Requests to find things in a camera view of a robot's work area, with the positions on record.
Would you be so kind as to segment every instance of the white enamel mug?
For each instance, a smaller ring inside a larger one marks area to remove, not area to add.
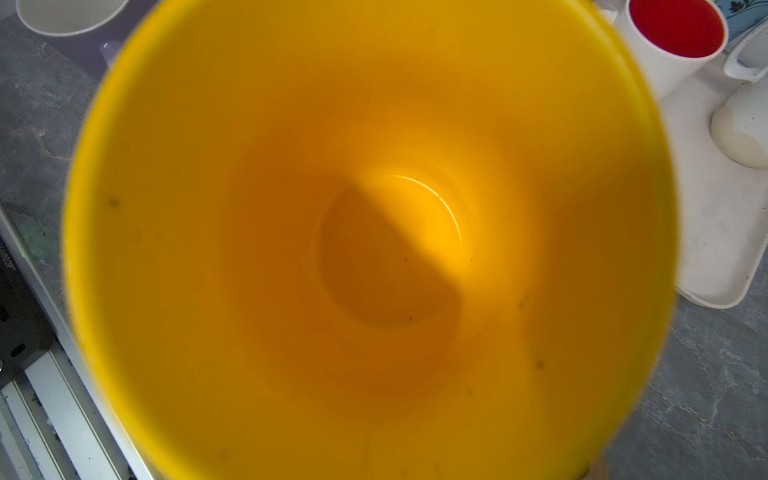
[[[696,73],[708,61],[718,56],[728,42],[728,23],[720,9],[711,4],[713,13],[723,26],[723,38],[717,50],[705,57],[684,57],[676,55],[655,45],[637,28],[630,12],[632,2],[646,0],[628,0],[617,12],[603,10],[604,17],[612,23],[614,30],[624,40],[624,45],[632,54],[637,66],[642,71],[651,92],[657,101],[666,97],[685,78]]]
[[[768,78],[739,87],[715,111],[712,140],[733,161],[768,168]]]
[[[120,13],[128,0],[16,0],[18,17],[45,37],[71,37],[94,30]]]

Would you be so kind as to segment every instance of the stain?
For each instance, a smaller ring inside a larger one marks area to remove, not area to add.
[[[71,159],[70,157],[55,155],[48,149],[48,145],[46,145],[43,140],[46,132],[41,128],[37,128],[32,125],[27,125],[24,127],[17,128],[15,130],[11,130],[9,133],[11,134],[12,137],[34,138],[35,141],[38,143],[40,147],[40,152],[43,154],[44,157],[52,158],[55,160],[61,160],[61,161],[70,161]]]
[[[531,295],[526,295],[520,299],[520,302],[518,303],[518,306],[522,310],[522,308],[525,306],[526,303],[531,299]]]

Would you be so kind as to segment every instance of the white mug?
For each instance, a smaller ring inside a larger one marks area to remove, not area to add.
[[[82,35],[109,22],[128,0],[16,0],[24,25],[45,37]]]
[[[609,22],[613,21],[614,30],[624,40],[624,45],[642,71],[654,97],[659,101],[671,93],[682,80],[722,52],[728,42],[728,24],[720,9],[711,4],[713,13],[720,19],[723,26],[720,46],[706,57],[692,58],[676,55],[655,45],[637,28],[632,19],[630,5],[638,1],[644,0],[628,0],[618,12],[603,11],[603,14]]]
[[[768,73],[768,67],[747,67],[739,61],[742,50],[757,36],[768,30],[768,18],[759,23],[755,28],[747,32],[739,43],[733,47],[723,65],[723,72],[727,77],[751,82],[759,81]]]
[[[739,87],[715,111],[712,140],[731,160],[768,168],[768,78]]]
[[[746,80],[712,116],[710,133],[728,158],[753,168],[768,168],[768,67],[747,67],[739,54],[757,35],[768,30],[768,19],[750,30],[728,54],[723,72]]]

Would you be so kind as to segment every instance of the yellow bucket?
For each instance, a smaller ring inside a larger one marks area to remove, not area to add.
[[[664,337],[654,103],[577,0],[166,0],[65,214],[99,383],[176,480],[561,478]]]

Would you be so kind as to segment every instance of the blue mug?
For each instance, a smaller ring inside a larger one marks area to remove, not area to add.
[[[768,17],[768,0],[715,0],[728,21],[728,40],[733,40]]]

